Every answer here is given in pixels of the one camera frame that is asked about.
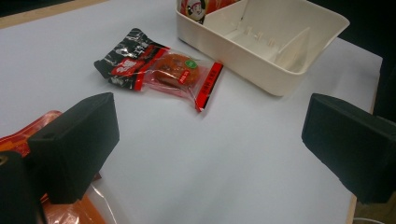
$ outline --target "orange packaging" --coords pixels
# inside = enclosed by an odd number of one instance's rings
[[[27,139],[61,114],[59,111],[52,110],[22,130],[0,138],[0,151],[13,150],[25,157],[30,152]],[[73,204],[51,204],[47,195],[44,195],[41,198],[41,204],[49,224],[105,224],[102,216],[86,195]]]

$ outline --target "red packaging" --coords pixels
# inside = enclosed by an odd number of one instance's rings
[[[61,114],[62,113],[57,110],[51,110],[17,133],[0,138],[0,151],[13,150],[25,157],[30,153],[27,139],[51,121],[58,118]]]
[[[108,82],[134,91],[144,86],[190,99],[205,109],[223,65],[193,59],[133,29],[107,56],[94,63]]]
[[[179,12],[194,21],[204,23],[205,15],[239,0],[179,0]]]

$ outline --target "white plastic tray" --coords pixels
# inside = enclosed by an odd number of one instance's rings
[[[199,24],[177,11],[177,35],[273,95],[294,90],[303,74],[349,25],[305,0],[241,0]]]

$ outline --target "white table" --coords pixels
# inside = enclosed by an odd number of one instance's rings
[[[112,91],[120,142],[96,183],[133,224],[345,223],[351,193],[301,139],[313,92],[366,111],[381,58],[341,39],[293,94],[274,97],[227,68],[208,109],[108,84],[93,67],[132,28],[197,58],[176,35],[174,0],[110,0],[0,30],[0,136]]]

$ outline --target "plastic bag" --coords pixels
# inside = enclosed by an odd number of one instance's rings
[[[188,18],[204,23],[205,15],[239,0],[178,0],[178,11]]]
[[[13,150],[22,154],[23,157],[27,156],[30,153],[27,139],[61,114],[59,111],[52,110],[20,131],[0,138],[0,151]],[[107,203],[106,199],[97,189],[95,189],[95,192],[97,197],[103,198],[102,203]],[[114,217],[103,218],[87,195],[84,195],[81,200],[73,204],[51,204],[47,195],[44,195],[41,198],[41,205],[48,224],[117,223]]]
[[[149,86],[190,99],[198,112],[205,109],[223,67],[169,49],[136,28],[94,66],[112,84],[135,91]]]

